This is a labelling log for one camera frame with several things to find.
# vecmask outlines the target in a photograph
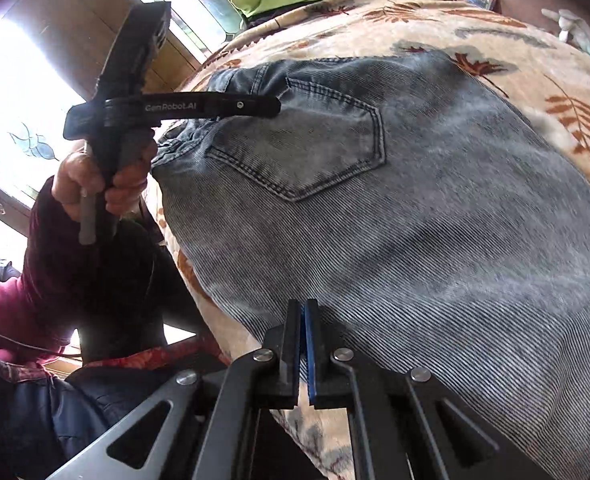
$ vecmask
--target floral blanket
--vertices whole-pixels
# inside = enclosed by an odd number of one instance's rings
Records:
[[[441,50],[462,70],[511,102],[534,129],[590,181],[590,57],[533,26],[460,0],[326,0],[239,35],[210,57],[185,91],[204,88],[213,72],[278,59],[404,56]],[[178,268],[222,350],[236,358],[259,343],[206,295],[164,219],[151,180],[146,201]],[[328,478],[354,478],[345,412],[307,403],[276,418]]]

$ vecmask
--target wooden wall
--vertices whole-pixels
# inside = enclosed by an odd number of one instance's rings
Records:
[[[6,16],[47,56],[63,79],[84,99],[126,18],[139,0],[20,0]],[[144,92],[172,92],[200,66],[170,34],[146,75]]]

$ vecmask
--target gray denim jeans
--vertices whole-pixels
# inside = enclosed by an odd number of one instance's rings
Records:
[[[423,365],[557,479],[590,475],[590,183],[438,54],[283,60],[210,90],[153,176],[200,283],[261,340],[318,298],[346,344]]]

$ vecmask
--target silver bolt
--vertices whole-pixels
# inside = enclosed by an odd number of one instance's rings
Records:
[[[177,375],[175,381],[177,381],[177,384],[180,384],[181,386],[190,386],[191,384],[195,384],[197,379],[197,372],[192,370],[184,370],[183,372],[180,372],[179,375]]]
[[[346,361],[350,361],[353,357],[355,357],[355,352],[353,352],[350,348],[338,348],[332,353],[332,356],[345,363]]]
[[[274,355],[275,354],[270,348],[260,348],[259,350],[255,350],[255,353],[252,354],[252,358],[259,363],[267,363]]]
[[[430,370],[428,368],[424,368],[423,366],[418,366],[417,368],[413,368],[411,370],[411,379],[417,383],[425,383],[431,377]]]

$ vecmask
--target maroon sleeve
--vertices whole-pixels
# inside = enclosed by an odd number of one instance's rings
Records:
[[[91,285],[92,247],[78,243],[72,221],[46,181],[30,213],[24,273],[0,283],[0,333],[58,351],[70,340]],[[0,338],[0,359],[16,364],[51,359]]]

